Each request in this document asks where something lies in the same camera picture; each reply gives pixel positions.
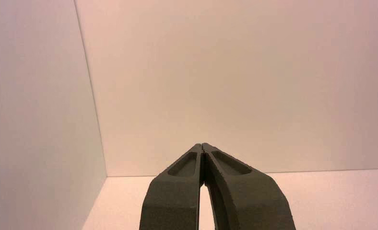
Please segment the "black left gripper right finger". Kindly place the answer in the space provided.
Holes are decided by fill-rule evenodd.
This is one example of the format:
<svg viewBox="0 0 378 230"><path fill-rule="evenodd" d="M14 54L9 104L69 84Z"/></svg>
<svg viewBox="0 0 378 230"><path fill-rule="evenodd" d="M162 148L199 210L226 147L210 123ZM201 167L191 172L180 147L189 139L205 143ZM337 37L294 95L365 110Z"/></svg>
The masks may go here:
<svg viewBox="0 0 378 230"><path fill-rule="evenodd" d="M215 229L295 229L289 203L273 178L208 143L202 148Z"/></svg>

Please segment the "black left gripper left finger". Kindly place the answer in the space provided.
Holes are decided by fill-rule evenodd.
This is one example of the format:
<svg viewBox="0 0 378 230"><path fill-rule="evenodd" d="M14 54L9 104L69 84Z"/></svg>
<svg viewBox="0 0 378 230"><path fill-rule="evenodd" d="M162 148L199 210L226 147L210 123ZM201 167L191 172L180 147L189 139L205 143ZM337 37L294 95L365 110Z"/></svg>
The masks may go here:
<svg viewBox="0 0 378 230"><path fill-rule="evenodd" d="M197 230L203 149L195 144L150 183L142 204L141 230Z"/></svg>

